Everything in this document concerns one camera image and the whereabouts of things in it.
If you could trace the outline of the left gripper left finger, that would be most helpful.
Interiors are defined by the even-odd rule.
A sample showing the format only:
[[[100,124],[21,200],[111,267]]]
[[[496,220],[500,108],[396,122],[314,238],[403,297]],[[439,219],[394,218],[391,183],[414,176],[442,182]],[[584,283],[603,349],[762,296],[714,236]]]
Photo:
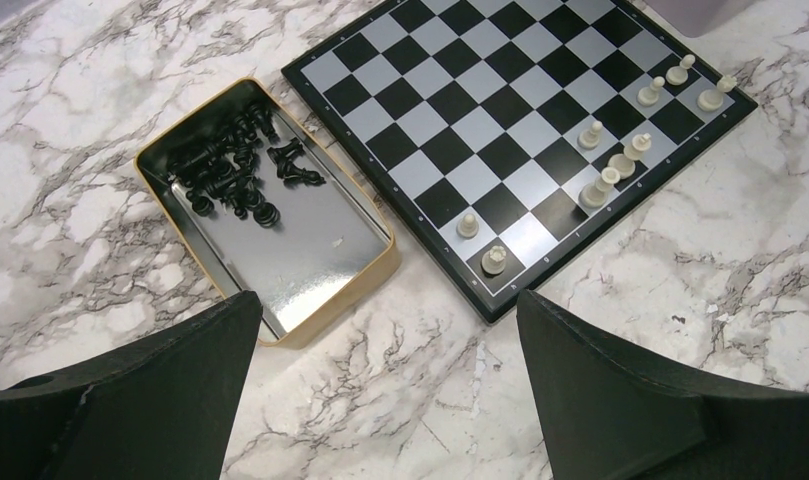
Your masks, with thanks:
[[[0,390],[0,479],[216,479],[263,308],[242,291]]]

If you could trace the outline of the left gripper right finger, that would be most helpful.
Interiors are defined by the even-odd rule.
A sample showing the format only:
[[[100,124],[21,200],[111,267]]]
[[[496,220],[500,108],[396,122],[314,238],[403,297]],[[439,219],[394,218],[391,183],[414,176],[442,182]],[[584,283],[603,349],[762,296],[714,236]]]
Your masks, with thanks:
[[[809,479],[809,393],[734,380],[521,293],[517,325],[557,479]]]

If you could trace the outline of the white queen chess piece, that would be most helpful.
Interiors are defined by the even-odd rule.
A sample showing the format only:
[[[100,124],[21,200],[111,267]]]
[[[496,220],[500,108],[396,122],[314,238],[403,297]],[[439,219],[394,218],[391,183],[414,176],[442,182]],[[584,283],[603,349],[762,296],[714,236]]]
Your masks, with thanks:
[[[617,170],[621,180],[631,177],[635,173],[636,163],[643,158],[651,144],[650,133],[634,135],[621,153],[610,157],[608,166]]]

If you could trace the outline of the white pawn chess piece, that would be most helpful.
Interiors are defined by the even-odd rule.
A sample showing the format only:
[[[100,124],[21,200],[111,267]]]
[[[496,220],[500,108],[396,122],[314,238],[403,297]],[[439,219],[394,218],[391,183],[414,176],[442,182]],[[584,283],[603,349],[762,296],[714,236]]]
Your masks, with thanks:
[[[665,80],[669,85],[683,85],[689,78],[689,72],[696,61],[693,54],[683,56],[677,65],[670,67],[665,75]]]

